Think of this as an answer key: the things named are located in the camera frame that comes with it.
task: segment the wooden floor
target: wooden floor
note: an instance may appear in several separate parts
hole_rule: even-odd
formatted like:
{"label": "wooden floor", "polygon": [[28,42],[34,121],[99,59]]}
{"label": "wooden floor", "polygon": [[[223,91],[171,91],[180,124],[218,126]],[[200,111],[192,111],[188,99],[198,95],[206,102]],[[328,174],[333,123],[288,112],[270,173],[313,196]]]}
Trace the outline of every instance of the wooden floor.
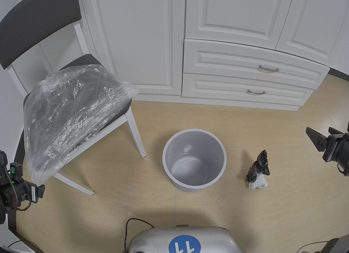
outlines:
{"label": "wooden floor", "polygon": [[[96,193],[49,179],[44,198],[17,213],[20,234],[45,252],[122,253],[125,222],[137,217],[157,228],[224,227],[247,252],[295,253],[349,233],[349,178],[305,134],[307,126],[325,135],[329,126],[347,130],[349,82],[328,75],[298,112],[137,101],[132,110],[147,157],[124,124],[63,168]],[[228,158],[220,180],[196,193],[177,190],[162,167],[165,143],[188,128],[216,135]],[[263,149],[269,186],[249,190],[248,168]],[[146,228],[130,222],[129,241]]]}

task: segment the gray chair backrest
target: gray chair backrest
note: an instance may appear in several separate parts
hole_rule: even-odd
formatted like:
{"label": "gray chair backrest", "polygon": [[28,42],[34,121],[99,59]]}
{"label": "gray chair backrest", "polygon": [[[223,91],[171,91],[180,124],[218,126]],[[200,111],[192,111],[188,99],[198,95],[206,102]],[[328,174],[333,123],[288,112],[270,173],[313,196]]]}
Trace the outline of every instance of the gray chair backrest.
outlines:
{"label": "gray chair backrest", "polygon": [[81,19],[79,0],[23,0],[0,22],[0,64],[6,69],[25,51]]}

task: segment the drawer handle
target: drawer handle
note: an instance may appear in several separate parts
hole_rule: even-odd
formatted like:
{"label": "drawer handle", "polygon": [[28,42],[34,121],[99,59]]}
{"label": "drawer handle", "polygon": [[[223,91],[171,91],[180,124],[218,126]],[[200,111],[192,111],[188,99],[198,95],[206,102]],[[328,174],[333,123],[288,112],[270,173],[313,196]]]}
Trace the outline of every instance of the drawer handle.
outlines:
{"label": "drawer handle", "polygon": [[265,71],[269,71],[269,72],[278,72],[279,68],[277,67],[276,69],[273,68],[267,68],[267,67],[263,67],[262,65],[259,65],[259,67]]}
{"label": "drawer handle", "polygon": [[264,94],[266,93],[265,91],[263,91],[262,93],[253,92],[253,91],[251,91],[250,89],[248,89],[247,92],[250,93],[250,94],[255,94],[255,95],[264,95]]}

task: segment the white chair frame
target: white chair frame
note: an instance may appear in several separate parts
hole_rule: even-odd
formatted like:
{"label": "white chair frame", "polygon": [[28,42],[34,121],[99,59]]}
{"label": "white chair frame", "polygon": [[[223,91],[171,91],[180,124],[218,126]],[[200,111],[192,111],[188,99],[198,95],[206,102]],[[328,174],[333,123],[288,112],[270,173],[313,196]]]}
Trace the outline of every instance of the white chair frame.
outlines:
{"label": "white chair frame", "polygon": [[[82,53],[85,54],[89,54],[88,48],[87,48],[87,44],[85,41],[85,38],[82,34],[82,30],[81,30],[81,26],[80,26],[80,22],[77,21],[74,23],[74,28],[75,28],[75,32],[76,32],[76,36],[79,40],[79,44],[82,50]],[[20,93],[25,97],[26,95],[28,95],[27,91],[25,90],[23,84],[21,83],[20,79],[18,78],[13,65],[9,65],[7,68],[8,72],[10,73],[11,78],[13,79],[13,81],[15,82],[17,88],[19,89]],[[72,159],[76,158],[78,155],[80,155],[82,152],[84,152],[87,148],[91,147],[92,145],[94,145],[96,142],[98,142],[100,139],[102,139],[103,137],[105,137],[107,134],[109,134],[110,132],[112,132],[113,130],[115,130],[116,128],[118,128],[119,126],[121,126],[122,124],[124,124],[125,122],[127,122],[128,126],[129,126],[129,130],[131,132],[131,135],[133,137],[133,140],[137,146],[138,152],[139,154],[142,156],[142,158],[144,158],[147,154],[146,151],[144,149],[142,140],[141,140],[141,136],[139,135],[138,132],[138,128],[136,125],[136,122],[134,120],[133,117],[133,113],[131,110],[131,107],[129,107],[129,110],[122,116],[120,116],[118,119],[116,119],[113,123],[111,123],[110,125],[108,125],[107,127],[105,127],[104,129],[102,129],[100,132],[98,132],[94,137],[92,137],[89,141],[85,142],[84,144],[82,144],[79,149],[75,152],[74,156],[69,160],[72,161]],[[77,181],[75,181],[74,179],[72,179],[71,177],[67,176],[66,174],[64,174],[61,171],[58,171],[57,173],[55,173],[53,175],[55,178],[59,179],[60,181],[74,187],[77,190],[80,190],[90,196],[92,196],[94,194],[93,190],[85,185],[82,185],[80,183],[78,183]]]}

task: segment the blue sticker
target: blue sticker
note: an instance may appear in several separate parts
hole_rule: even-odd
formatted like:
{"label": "blue sticker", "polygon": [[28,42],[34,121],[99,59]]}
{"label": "blue sticker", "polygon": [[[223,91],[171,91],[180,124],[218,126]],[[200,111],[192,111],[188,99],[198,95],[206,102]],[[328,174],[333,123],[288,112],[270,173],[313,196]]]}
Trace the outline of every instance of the blue sticker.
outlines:
{"label": "blue sticker", "polygon": [[175,237],[169,245],[169,253],[200,253],[200,242],[189,235]]}

